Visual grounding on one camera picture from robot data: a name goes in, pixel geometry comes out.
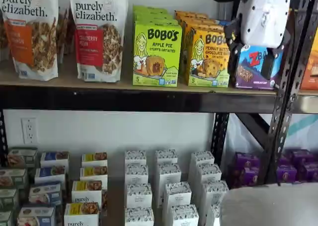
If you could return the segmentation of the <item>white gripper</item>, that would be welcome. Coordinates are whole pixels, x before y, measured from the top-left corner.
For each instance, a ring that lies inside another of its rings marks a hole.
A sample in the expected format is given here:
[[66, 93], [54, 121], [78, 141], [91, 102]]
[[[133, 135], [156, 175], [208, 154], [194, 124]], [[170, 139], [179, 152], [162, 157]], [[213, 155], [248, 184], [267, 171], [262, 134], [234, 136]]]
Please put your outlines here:
[[286, 28], [290, 0], [241, 0], [237, 16], [224, 26], [230, 51], [228, 73], [235, 75], [243, 44], [266, 47], [261, 75], [271, 79], [279, 73], [277, 60], [284, 50], [280, 45]]

